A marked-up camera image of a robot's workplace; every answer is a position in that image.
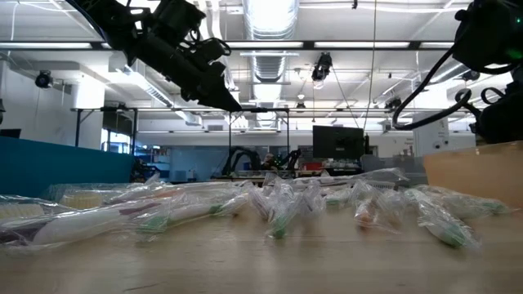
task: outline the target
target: black monitor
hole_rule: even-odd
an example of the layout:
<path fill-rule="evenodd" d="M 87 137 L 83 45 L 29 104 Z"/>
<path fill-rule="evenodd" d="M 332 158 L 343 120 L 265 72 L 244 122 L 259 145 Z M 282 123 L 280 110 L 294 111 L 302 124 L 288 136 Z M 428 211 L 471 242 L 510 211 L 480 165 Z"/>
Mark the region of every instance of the black monitor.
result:
<path fill-rule="evenodd" d="M 20 139 L 21 129 L 3 129 L 0 130 L 0 136 L 8 136 L 11 138 Z"/>
<path fill-rule="evenodd" d="M 315 158 L 360 159 L 364 154 L 363 129 L 354 127 L 312 127 L 312 155 Z"/>

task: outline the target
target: metal frame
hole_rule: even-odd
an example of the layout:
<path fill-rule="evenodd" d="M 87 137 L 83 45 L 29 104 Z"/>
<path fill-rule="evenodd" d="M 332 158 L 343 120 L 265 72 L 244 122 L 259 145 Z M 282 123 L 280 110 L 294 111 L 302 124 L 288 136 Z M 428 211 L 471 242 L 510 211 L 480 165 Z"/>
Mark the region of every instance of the metal frame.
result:
<path fill-rule="evenodd" d="M 80 127 L 92 113 L 94 112 L 123 112 L 123 111 L 133 111 L 134 119 L 132 122 L 132 135 L 131 135 L 131 155 L 134 156 L 134 151 L 136 148 L 136 134 L 138 133 L 138 108 L 127 108 L 127 107 L 102 107 L 99 109 L 71 109 L 71 111 L 76 112 L 76 137 L 74 139 L 74 147 L 78 147 L 80 141 Z M 89 113 L 82 118 L 82 112 L 89 111 Z"/>

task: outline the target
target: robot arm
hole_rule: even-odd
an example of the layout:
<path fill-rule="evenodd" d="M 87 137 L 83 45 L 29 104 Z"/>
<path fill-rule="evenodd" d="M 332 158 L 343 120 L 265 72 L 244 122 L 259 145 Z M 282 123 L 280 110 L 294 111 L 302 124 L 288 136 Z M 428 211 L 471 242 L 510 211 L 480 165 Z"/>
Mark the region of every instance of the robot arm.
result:
<path fill-rule="evenodd" d="M 126 7 L 116 0 L 66 1 L 113 49 L 123 51 L 129 65 L 142 60 L 178 85 L 184 100 L 241 110 L 225 87 L 226 67 L 215 61 L 228 56 L 230 48 L 217 38 L 200 40 L 198 27 L 205 14 L 194 5 L 185 0 L 162 0 L 151 13 L 149 8 Z M 192 42 L 186 41 L 188 35 Z"/>
<path fill-rule="evenodd" d="M 427 74 L 420 86 L 398 107 L 392 122 L 397 130 L 413 130 L 417 127 L 446 118 L 460 108 L 469 110 L 476 117 L 472 130 L 487 143 L 502 143 L 523 140 L 520 128 L 523 106 L 523 5 L 514 0 L 474 0 L 467 10 L 456 13 L 460 21 L 454 45 L 441 57 Z M 423 90 L 432 76 L 449 58 L 462 62 L 469 69 L 483 74 L 505 74 L 512 71 L 514 82 L 507 85 L 506 93 L 486 88 L 481 99 L 487 101 L 485 93 L 494 91 L 501 98 L 483 111 L 468 104 L 472 98 L 470 89 L 463 89 L 455 97 L 457 103 L 419 122 L 400 125 L 401 111 Z M 502 65 L 490 68 L 490 65 Z"/>

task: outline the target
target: hanging wire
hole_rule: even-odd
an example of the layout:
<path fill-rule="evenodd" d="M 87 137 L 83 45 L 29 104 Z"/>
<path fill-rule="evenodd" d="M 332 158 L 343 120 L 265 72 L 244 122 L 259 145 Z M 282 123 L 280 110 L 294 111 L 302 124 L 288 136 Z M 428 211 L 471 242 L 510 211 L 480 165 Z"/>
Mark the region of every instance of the hanging wire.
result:
<path fill-rule="evenodd" d="M 358 125 L 358 120 L 356 119 L 356 117 L 352 113 L 351 106 L 349 105 L 349 102 L 347 101 L 347 99 L 345 97 L 345 93 L 343 92 L 342 84 L 340 83 L 339 79 L 337 78 L 336 69 L 334 68 L 334 65 L 333 65 L 333 73 L 334 73 L 334 77 L 336 78 L 337 86 L 340 87 L 340 91 L 342 92 L 342 96 L 343 96 L 343 99 L 344 99 L 344 101 L 346 103 L 346 107 L 349 109 L 349 112 L 351 113 L 351 116 L 354 119 L 354 123 L 356 123 L 356 127 L 360 128 L 360 126 Z"/>
<path fill-rule="evenodd" d="M 369 118 L 370 104 L 372 103 L 372 92 L 373 92 L 373 76 L 374 76 L 374 57 L 376 55 L 376 13 L 378 11 L 378 0 L 374 0 L 374 30 L 373 30 L 373 59 L 370 66 L 370 88 L 369 88 L 369 103 L 367 104 L 367 111 L 365 112 L 365 122 L 363 124 L 363 130 L 367 127 L 367 118 Z"/>

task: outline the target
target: plastic bag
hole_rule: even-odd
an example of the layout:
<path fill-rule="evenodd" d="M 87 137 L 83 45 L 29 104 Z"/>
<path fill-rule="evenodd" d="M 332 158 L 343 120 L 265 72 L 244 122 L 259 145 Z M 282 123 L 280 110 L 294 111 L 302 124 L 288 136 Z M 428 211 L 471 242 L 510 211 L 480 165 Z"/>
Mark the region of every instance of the plastic bag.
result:
<path fill-rule="evenodd" d="M 297 197 L 302 200 L 300 215 L 304 217 L 317 217 L 325 210 L 325 201 L 321 197 L 321 188 L 318 183 L 310 185 L 305 191 L 297 192 Z"/>
<path fill-rule="evenodd" d="M 398 233 L 395 225 L 401 222 L 400 212 L 392 206 L 391 194 L 358 180 L 351 191 L 351 201 L 355 208 L 354 219 L 361 228 L 378 228 Z"/>
<path fill-rule="evenodd" d="M 267 233 L 272 238 L 283 238 L 288 224 L 298 214 L 303 194 L 295 194 L 290 184 L 279 181 L 269 198 L 272 200 L 272 208 L 268 219 L 270 230 Z"/>
<path fill-rule="evenodd" d="M 403 171 L 399 168 L 383 168 L 376 171 L 369 171 L 356 176 L 350 176 L 351 179 L 360 180 L 375 180 L 396 183 L 399 181 L 408 181 L 409 178 L 405 176 Z"/>
<path fill-rule="evenodd" d="M 0 243 L 31 247 L 70 243 L 119 229 L 136 214 L 160 205 L 147 200 L 10 220 L 0 224 Z"/>
<path fill-rule="evenodd" d="M 67 207 L 87 209 L 103 206 L 109 199 L 139 189 L 143 184 L 59 184 L 42 196 Z"/>
<path fill-rule="evenodd" d="M 384 168 L 381 170 L 366 172 L 356 176 L 320 176 L 311 178 L 297 178 L 292 181 L 291 185 L 309 185 L 312 181 L 317 180 L 322 187 L 344 185 L 353 180 L 369 180 L 396 183 L 398 181 L 409 180 L 399 168 Z"/>
<path fill-rule="evenodd" d="M 332 189 L 324 188 L 325 202 L 329 206 L 345 207 L 350 204 L 352 188 L 349 185 L 341 186 L 341 188 Z"/>
<path fill-rule="evenodd" d="M 169 198 L 153 211 L 134 217 L 132 227 L 141 234 L 158 234 L 205 216 L 233 215 L 247 202 L 246 190 L 242 187 L 191 190 Z"/>
<path fill-rule="evenodd" d="M 483 216 L 510 213 L 513 210 L 497 199 L 481 198 L 461 194 L 451 189 L 420 185 L 415 189 L 434 198 L 442 207 L 459 219 L 471 219 Z"/>
<path fill-rule="evenodd" d="M 0 222 L 71 211 L 74 209 L 40 198 L 0 195 Z"/>
<path fill-rule="evenodd" d="M 418 225 L 426 227 L 431 234 L 451 247 L 479 249 L 480 241 L 472 228 L 444 209 L 433 197 L 417 189 L 406 191 L 418 203 Z"/>

